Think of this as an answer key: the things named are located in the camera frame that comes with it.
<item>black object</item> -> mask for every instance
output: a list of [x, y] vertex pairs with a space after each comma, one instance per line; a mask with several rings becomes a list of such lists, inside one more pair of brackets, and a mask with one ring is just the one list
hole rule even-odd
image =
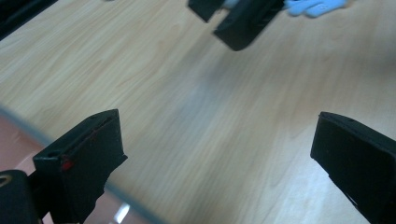
[[0, 0], [0, 40], [57, 0]]
[[[21, 175], [22, 172], [1, 174], [11, 176], [11, 181], [4, 186], [0, 184], [0, 193], [15, 203], [4, 201], [2, 197], [0, 209], [16, 212], [2, 212], [0, 221], [3, 223], [21, 214], [29, 214], [25, 220], [35, 219], [34, 223], [37, 223], [37, 218], [50, 211], [55, 223], [83, 223], [104, 193], [110, 173], [126, 159], [118, 110], [84, 119], [33, 157], [36, 170], [28, 178]], [[18, 198], [15, 194], [25, 196]]]
[[311, 157], [371, 223], [396, 223], [396, 142], [344, 116], [319, 115]]
[[[189, 7], [209, 21], [224, 0], [190, 0]], [[247, 47], [282, 10], [283, 0], [239, 0], [214, 34], [233, 50]]]

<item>wooden table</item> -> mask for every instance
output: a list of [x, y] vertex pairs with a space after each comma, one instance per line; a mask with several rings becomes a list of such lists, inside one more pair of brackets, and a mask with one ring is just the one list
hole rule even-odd
[[0, 96], [51, 138], [118, 108], [110, 181], [169, 223], [367, 223], [310, 159], [318, 113], [396, 138], [396, 2], [282, 12], [233, 52], [183, 0], [59, 1], [0, 42]]

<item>gloved hand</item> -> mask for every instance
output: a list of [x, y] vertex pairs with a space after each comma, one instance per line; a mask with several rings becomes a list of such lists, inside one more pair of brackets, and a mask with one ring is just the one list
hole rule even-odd
[[285, 8], [291, 16], [305, 14], [316, 18], [325, 13], [346, 7], [348, 0], [285, 0]]

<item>wood grain surface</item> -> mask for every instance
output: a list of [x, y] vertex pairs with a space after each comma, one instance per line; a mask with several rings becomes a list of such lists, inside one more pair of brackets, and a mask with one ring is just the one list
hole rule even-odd
[[59, 1], [0, 42], [0, 102], [52, 138], [118, 108], [110, 181], [169, 223], [368, 223], [309, 152], [320, 111], [396, 138], [396, 1], [282, 12], [240, 52], [224, 15]]

